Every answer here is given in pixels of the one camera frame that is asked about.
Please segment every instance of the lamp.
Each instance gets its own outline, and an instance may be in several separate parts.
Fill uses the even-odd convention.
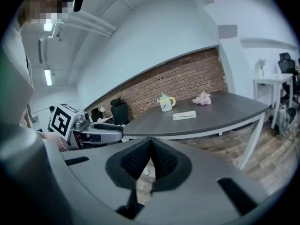
[[[266,65],[266,59],[259,59],[255,64],[255,76],[257,78],[264,78],[263,67]]]
[[[106,108],[101,106],[100,107],[100,112],[103,114],[104,118],[106,118]]]

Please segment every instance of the table leg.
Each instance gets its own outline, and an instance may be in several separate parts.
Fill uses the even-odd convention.
[[[292,107],[292,102],[293,102],[293,78],[291,77],[290,79],[290,98],[289,98],[289,107]]]
[[[257,82],[254,83],[254,100],[258,99],[258,87],[257,87]]]
[[[271,85],[271,108],[274,108],[274,85]]]
[[[276,105],[275,105],[275,111],[274,111],[274,118],[273,118],[272,125],[271,125],[272,129],[274,129],[274,127],[275,127],[277,114],[278,114],[279,107],[280,107],[280,84],[276,85],[275,93],[276,93]]]
[[[246,150],[244,152],[244,155],[238,162],[238,167],[240,169],[243,169],[251,157],[252,152],[254,151],[254,148],[257,144],[259,135],[261,134],[262,127],[263,127],[263,120],[264,120],[264,112],[259,116],[259,120],[254,122],[254,130],[252,135],[250,136],[250,140],[248,142],[248,145],[246,147]]]

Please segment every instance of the ceiling light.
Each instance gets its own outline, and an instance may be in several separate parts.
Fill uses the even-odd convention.
[[[45,69],[45,77],[46,77],[46,82],[48,86],[52,86],[52,80],[51,80],[51,72],[50,69]]]
[[[52,26],[53,26],[52,23],[45,23],[44,24],[44,31],[47,31],[47,32],[52,31]]]

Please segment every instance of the flower decoration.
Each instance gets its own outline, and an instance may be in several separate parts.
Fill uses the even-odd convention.
[[[193,103],[200,104],[200,105],[210,105],[211,104],[211,95],[206,92],[202,92],[198,97],[193,99]]]

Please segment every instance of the wooden floor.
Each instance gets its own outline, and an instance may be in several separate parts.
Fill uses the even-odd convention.
[[[296,133],[294,140],[293,136],[282,137],[277,131],[271,129],[267,122],[271,113],[272,111],[268,111],[266,114],[259,142],[243,169],[246,174],[258,181],[268,194],[274,193],[290,181],[298,167],[300,155],[300,116],[297,116],[294,123]],[[186,146],[207,150],[234,165],[243,155],[251,133],[252,126],[249,126],[239,131],[223,133],[222,136],[212,135],[177,141]],[[138,202],[143,205],[151,198],[151,186],[155,181],[152,161],[148,163],[147,169],[150,172],[149,176],[141,175],[137,181]]]

